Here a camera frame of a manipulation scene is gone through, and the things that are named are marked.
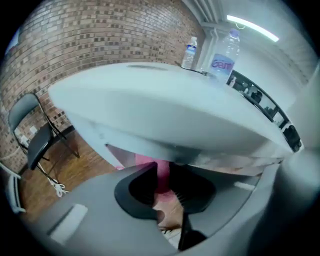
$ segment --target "ceiling light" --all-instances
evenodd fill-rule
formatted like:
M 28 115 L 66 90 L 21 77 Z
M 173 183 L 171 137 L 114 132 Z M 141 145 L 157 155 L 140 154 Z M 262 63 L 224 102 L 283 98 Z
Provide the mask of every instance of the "ceiling light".
M 261 34 L 265 35 L 266 37 L 270 38 L 274 42 L 277 42 L 279 40 L 278 37 L 276 37 L 274 34 L 270 33 L 268 30 L 265 30 L 264 28 L 262 28 L 256 24 L 253 24 L 250 21 L 244 20 L 242 18 L 237 18 L 237 17 L 231 16 L 231 15 L 227 15 L 226 18 L 228 19 L 228 21 L 236 22 L 236 23 L 245 25 L 249 28 L 252 28 L 253 30 L 258 31 Z

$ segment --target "wooden floor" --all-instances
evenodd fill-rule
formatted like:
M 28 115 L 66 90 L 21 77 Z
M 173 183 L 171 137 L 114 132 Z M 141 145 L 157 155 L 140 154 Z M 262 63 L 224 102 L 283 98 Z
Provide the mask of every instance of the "wooden floor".
M 59 164 L 50 173 L 53 179 L 58 179 L 65 185 L 65 190 L 71 191 L 82 182 L 106 173 L 113 172 L 115 168 L 101 158 L 76 131 L 68 136 L 68 143 L 73 149 L 79 152 L 80 158 L 76 158 L 69 151 L 63 154 Z M 41 160 L 44 170 L 49 170 L 66 147 L 57 142 L 45 155 L 50 162 Z M 54 202 L 59 200 L 56 190 L 49 183 L 48 179 L 39 170 L 26 170 L 20 182 L 20 201 L 26 209 L 21 217 L 33 222 L 38 216 Z

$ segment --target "chair backrest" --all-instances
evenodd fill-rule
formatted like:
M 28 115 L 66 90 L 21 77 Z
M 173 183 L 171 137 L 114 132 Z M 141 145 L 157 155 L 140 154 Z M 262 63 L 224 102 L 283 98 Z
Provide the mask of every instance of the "chair backrest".
M 33 93 L 26 93 L 19 99 L 9 111 L 9 127 L 15 131 L 22 119 L 40 104 L 37 96 Z

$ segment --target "black folding chair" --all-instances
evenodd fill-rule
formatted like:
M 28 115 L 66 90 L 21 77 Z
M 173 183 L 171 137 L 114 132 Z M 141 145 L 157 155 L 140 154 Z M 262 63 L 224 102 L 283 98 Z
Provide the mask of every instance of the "black folding chair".
M 26 117 L 26 115 L 29 114 L 37 106 L 40 107 L 40 110 L 43 113 L 47 123 L 37 131 L 37 133 L 31 139 L 28 147 L 26 147 L 25 145 L 19 142 L 15 134 L 15 129 L 20 124 L 20 122 Z M 49 159 L 45 158 L 44 155 L 46 151 L 54 143 L 54 133 L 59 137 L 60 141 L 66 146 L 66 149 L 68 149 L 72 154 L 74 154 L 76 158 L 79 158 L 79 154 L 74 152 L 69 147 L 69 145 L 67 144 L 67 138 L 50 121 L 43 107 L 41 106 L 38 97 L 33 93 L 26 93 L 13 105 L 9 112 L 8 123 L 15 140 L 27 156 L 28 168 L 30 170 L 38 168 L 48 179 L 50 179 L 55 184 L 57 184 L 57 182 L 54 179 L 52 179 L 49 176 L 49 174 L 56 166 L 56 164 L 59 162 L 63 154 L 61 154 L 58 160 L 52 165 L 48 174 L 43 170 L 41 166 L 39 166 L 39 161 L 41 158 L 46 161 L 49 161 Z

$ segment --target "plastic water bottle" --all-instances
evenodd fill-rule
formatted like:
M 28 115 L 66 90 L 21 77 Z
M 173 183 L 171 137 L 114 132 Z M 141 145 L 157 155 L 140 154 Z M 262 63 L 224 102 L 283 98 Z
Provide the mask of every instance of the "plastic water bottle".
M 186 45 L 186 50 L 184 52 L 184 57 L 182 60 L 181 67 L 190 70 L 197 50 L 197 38 L 195 36 L 191 37 L 191 40 Z
M 240 51 L 239 31 L 231 29 L 229 34 L 218 42 L 209 74 L 220 83 L 226 84 Z

